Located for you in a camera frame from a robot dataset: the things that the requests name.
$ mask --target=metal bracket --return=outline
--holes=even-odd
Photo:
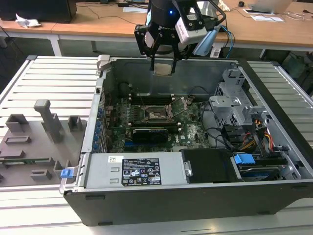
[[[244,119],[245,121],[247,121],[249,118],[251,118],[251,114],[261,114],[261,113],[267,113],[268,111],[266,110],[266,108],[264,106],[246,106],[243,109],[243,115],[244,115]]]
[[[97,60],[98,71],[103,71],[111,68],[110,55],[99,55]]]

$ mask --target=desk surface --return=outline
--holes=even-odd
[[[232,9],[238,6],[237,0],[224,0],[227,6]],[[249,16],[241,8],[236,8],[243,15]],[[292,2],[288,11],[302,13],[306,9],[313,12],[312,3]],[[237,43],[264,44],[280,46],[301,46],[313,47],[313,16],[305,13],[309,20],[293,20],[286,15],[279,15],[285,19],[285,23],[255,21],[253,18],[245,18],[235,9],[226,12],[229,30],[234,33]],[[218,34],[216,41],[225,41],[225,34]]]
[[[238,4],[237,0],[224,0],[224,2],[230,9]],[[143,24],[146,18],[145,13],[123,12],[123,8],[117,5],[94,6],[88,3],[77,3],[77,5],[77,14],[70,24],[42,23],[42,27],[29,29],[22,28],[15,22],[0,21],[0,25],[6,31],[12,32],[134,37],[135,24]],[[313,12],[313,4],[292,2],[288,8],[289,11],[297,13],[301,13],[304,9]],[[228,28],[234,33],[236,43],[313,47],[313,19],[309,13],[306,13],[306,18],[310,20],[305,21],[297,21],[281,15],[285,23],[255,21],[253,18],[248,18],[248,14],[241,8],[226,14]],[[216,42],[226,42],[226,40],[225,33],[219,33],[216,38]]]
[[[57,23],[52,29],[52,33],[134,37],[135,25],[145,23],[145,19],[146,13],[123,12],[123,7],[117,5],[90,6],[90,4],[77,3],[77,13],[71,24]]]
[[[22,33],[52,33],[52,28],[56,25],[53,22],[40,22],[41,26],[23,28],[19,26],[15,21],[3,21],[0,19],[0,25],[7,32],[22,32]]]

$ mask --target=blue plastic tab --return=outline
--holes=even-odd
[[[74,178],[74,169],[64,169],[61,171],[61,179]]]
[[[254,164],[255,159],[252,154],[249,153],[239,153],[234,156],[236,164]]]

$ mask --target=warning label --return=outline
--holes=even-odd
[[[161,185],[158,158],[123,159],[122,185]]]

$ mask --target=sticker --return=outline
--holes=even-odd
[[[108,163],[121,163],[124,159],[124,156],[120,155],[111,155],[108,158]]]
[[[161,171],[158,158],[122,159],[122,185],[161,185]]]

